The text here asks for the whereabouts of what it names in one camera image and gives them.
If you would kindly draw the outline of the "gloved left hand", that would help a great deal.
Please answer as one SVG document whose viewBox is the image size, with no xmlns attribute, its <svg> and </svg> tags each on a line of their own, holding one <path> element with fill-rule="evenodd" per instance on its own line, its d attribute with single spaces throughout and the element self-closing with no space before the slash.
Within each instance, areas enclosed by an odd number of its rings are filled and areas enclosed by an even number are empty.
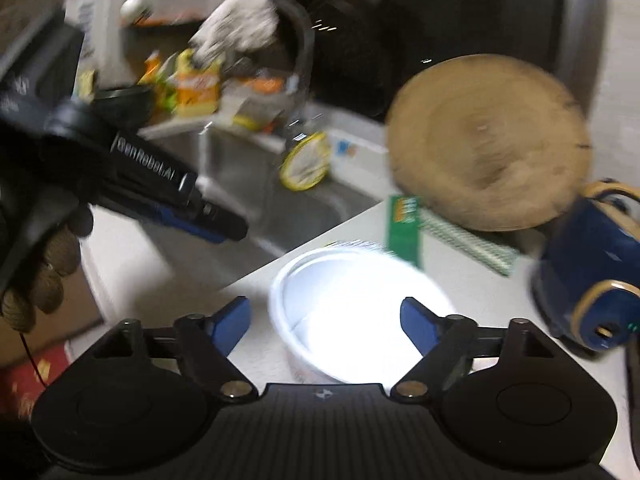
<svg viewBox="0 0 640 480">
<path fill-rule="evenodd" d="M 51 314 L 64 299 L 64 278 L 80 267 L 80 241 L 91 234 L 88 205 L 62 188 L 19 196 L 1 185 L 1 317 L 30 332 L 36 312 Z"/>
</svg>

